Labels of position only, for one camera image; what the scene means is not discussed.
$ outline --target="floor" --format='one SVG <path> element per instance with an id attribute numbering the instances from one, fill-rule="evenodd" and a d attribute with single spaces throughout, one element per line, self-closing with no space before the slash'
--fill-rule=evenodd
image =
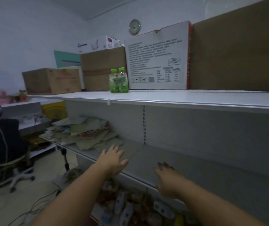
<path id="1" fill-rule="evenodd" d="M 77 165 L 76 155 L 67 152 L 67 159 L 70 168 Z M 46 152 L 35 158 L 34 175 L 35 180 L 25 180 L 18 182 L 16 191 L 9 193 L 9 185 L 0 188 L 0 225 L 7 226 L 15 218 L 30 210 L 31 206 L 41 197 L 44 197 L 55 190 L 57 187 L 51 182 L 58 175 L 65 173 L 64 159 L 60 151 Z M 49 201 L 42 203 L 47 204 L 55 197 L 55 193 L 48 198 Z M 31 221 L 35 215 L 27 215 L 25 222 Z M 11 226 L 20 225 L 24 216 L 17 219 Z"/>

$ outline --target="ceiling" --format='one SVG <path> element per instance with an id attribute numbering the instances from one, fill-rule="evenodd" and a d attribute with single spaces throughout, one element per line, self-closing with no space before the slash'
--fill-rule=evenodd
<path id="1" fill-rule="evenodd" d="M 80 14 L 85 20 L 92 19 L 118 6 L 134 0 L 50 0 Z"/>

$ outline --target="stack of papers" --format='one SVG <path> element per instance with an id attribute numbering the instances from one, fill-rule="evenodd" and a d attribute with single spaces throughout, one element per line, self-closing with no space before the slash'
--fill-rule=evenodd
<path id="1" fill-rule="evenodd" d="M 106 145 L 123 145 L 118 134 L 109 130 L 106 120 L 77 117 L 65 118 L 52 123 L 46 134 L 53 142 L 61 145 L 76 144 L 80 150 L 96 149 L 102 151 Z"/>

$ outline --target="chair base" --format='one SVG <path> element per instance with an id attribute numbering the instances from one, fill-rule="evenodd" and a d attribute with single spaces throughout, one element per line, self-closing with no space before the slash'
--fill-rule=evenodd
<path id="1" fill-rule="evenodd" d="M 0 187 L 4 184 L 7 184 L 8 182 L 10 183 L 10 192 L 14 192 L 16 190 L 15 186 L 17 184 L 17 182 L 21 179 L 26 180 L 26 179 L 30 179 L 31 181 L 34 181 L 35 177 L 33 175 L 33 173 L 27 174 L 27 172 L 33 172 L 33 167 L 30 167 L 22 172 L 19 172 L 19 170 L 17 168 L 13 168 L 13 176 L 0 182 Z"/>

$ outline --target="hand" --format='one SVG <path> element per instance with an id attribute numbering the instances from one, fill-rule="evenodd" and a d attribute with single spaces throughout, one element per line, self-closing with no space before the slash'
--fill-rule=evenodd
<path id="1" fill-rule="evenodd" d="M 119 146 L 112 145 L 107 153 L 105 153 L 105 149 L 102 151 L 95 165 L 104 170 L 106 177 L 110 178 L 119 174 L 128 164 L 128 159 L 120 162 L 123 154 L 124 151 L 119 151 Z"/>
<path id="2" fill-rule="evenodd" d="M 158 166 L 159 168 L 153 168 L 161 180 L 161 184 L 156 186 L 157 190 L 164 196 L 179 199 L 178 188 L 186 178 L 167 163 L 158 163 Z"/>

